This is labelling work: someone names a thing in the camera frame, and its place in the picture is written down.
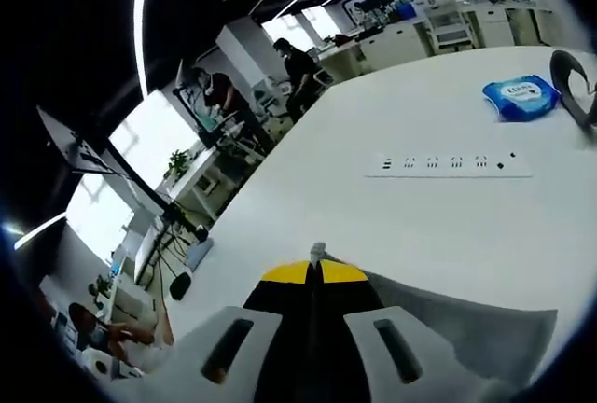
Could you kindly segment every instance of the black headphones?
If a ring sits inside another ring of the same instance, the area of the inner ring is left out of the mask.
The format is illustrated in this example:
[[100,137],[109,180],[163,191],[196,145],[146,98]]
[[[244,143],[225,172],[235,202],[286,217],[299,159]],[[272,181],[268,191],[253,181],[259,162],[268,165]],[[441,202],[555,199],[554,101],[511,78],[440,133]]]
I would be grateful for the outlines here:
[[567,51],[556,50],[553,52],[551,61],[549,62],[549,70],[551,72],[553,87],[562,95],[563,107],[570,113],[576,124],[583,131],[590,132],[592,127],[597,125],[597,95],[593,98],[589,113],[585,112],[570,91],[570,75],[572,71],[581,74],[585,78],[589,93],[597,91],[597,84],[591,90],[585,69]]

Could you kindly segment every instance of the window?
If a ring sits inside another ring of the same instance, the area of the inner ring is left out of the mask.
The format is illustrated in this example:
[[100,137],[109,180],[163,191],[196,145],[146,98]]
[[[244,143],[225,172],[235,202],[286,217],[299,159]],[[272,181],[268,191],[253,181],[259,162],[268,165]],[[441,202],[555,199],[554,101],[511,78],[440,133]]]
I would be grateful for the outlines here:
[[[110,136],[110,141],[151,188],[168,169],[170,155],[199,140],[160,91],[152,92]],[[85,174],[66,210],[69,225],[106,264],[126,235],[133,212],[100,174]]]
[[302,10],[302,14],[311,23],[319,37],[325,39],[341,33],[338,25],[329,16],[323,7],[313,7]]
[[262,25],[271,41],[283,37],[299,50],[307,51],[315,47],[312,39],[307,35],[297,21],[297,18],[289,14],[273,21],[264,22]]

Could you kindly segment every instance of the black slot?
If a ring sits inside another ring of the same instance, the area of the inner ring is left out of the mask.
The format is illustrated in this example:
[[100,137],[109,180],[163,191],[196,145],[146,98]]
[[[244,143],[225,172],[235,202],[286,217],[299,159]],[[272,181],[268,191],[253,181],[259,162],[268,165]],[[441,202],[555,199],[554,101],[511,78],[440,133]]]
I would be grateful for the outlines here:
[[380,333],[385,347],[388,349],[392,360],[396,365],[396,370],[400,380],[404,384],[416,382],[423,375],[421,366],[412,354],[412,350],[404,338],[400,336],[394,324],[387,319],[375,321],[375,328]]
[[218,384],[226,380],[230,366],[243,345],[244,339],[251,331],[251,327],[253,327],[252,321],[245,319],[234,321],[201,369],[201,374],[206,379]]

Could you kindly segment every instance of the power outlet socket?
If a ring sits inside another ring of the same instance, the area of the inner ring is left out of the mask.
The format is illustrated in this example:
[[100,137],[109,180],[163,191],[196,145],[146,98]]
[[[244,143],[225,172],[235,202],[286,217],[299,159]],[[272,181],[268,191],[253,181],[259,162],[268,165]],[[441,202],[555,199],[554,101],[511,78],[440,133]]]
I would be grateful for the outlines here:
[[366,177],[532,177],[518,151],[482,154],[398,154],[379,156]]

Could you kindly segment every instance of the wet wipes package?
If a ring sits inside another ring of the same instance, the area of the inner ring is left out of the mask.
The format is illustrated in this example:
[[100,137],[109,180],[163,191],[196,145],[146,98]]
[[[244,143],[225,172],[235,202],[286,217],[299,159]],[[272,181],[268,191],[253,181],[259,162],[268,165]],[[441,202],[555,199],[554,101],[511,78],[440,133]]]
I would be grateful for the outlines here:
[[531,121],[544,116],[558,103],[560,94],[537,75],[490,83],[483,93],[508,121]]

